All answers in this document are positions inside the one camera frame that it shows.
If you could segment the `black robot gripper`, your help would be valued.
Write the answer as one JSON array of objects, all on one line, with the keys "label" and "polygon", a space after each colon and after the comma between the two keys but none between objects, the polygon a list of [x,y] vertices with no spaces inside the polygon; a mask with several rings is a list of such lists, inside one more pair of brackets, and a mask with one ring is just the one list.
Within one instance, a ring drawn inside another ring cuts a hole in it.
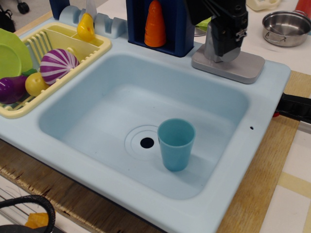
[{"label": "black robot gripper", "polygon": [[211,32],[217,56],[242,46],[248,26],[245,0],[184,0],[184,5],[193,25],[215,16]]}]

